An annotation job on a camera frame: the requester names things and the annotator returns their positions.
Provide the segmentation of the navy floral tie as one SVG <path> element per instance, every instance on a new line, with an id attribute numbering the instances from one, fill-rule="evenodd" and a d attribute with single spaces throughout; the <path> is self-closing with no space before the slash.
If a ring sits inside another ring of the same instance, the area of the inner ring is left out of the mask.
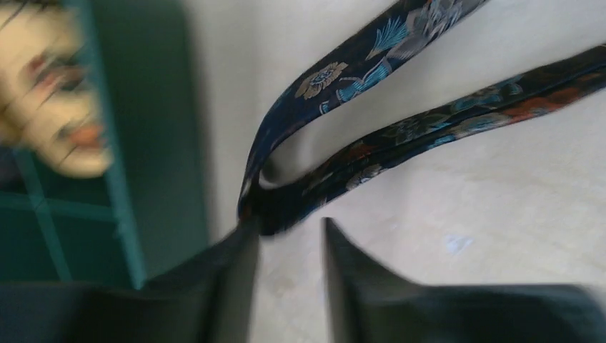
<path id="1" fill-rule="evenodd" d="M 397 1 L 269 108 L 237 217 L 285 232 L 430 149 L 604 88 L 603 1 Z"/>

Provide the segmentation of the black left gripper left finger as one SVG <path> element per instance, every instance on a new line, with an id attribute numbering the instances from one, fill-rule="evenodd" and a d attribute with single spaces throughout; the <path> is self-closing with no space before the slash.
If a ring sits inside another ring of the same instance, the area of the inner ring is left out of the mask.
<path id="1" fill-rule="evenodd" d="M 246 342 L 259 258 L 258 219 L 146 282 L 1 285 L 3 342 Z"/>

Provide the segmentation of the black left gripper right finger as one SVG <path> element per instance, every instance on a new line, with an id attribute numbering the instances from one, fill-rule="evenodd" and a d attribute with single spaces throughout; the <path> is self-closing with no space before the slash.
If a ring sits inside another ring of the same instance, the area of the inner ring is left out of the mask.
<path id="1" fill-rule="evenodd" d="M 333 342 L 603 342 L 605 291 L 582 284 L 429 285 L 324 226 Z"/>

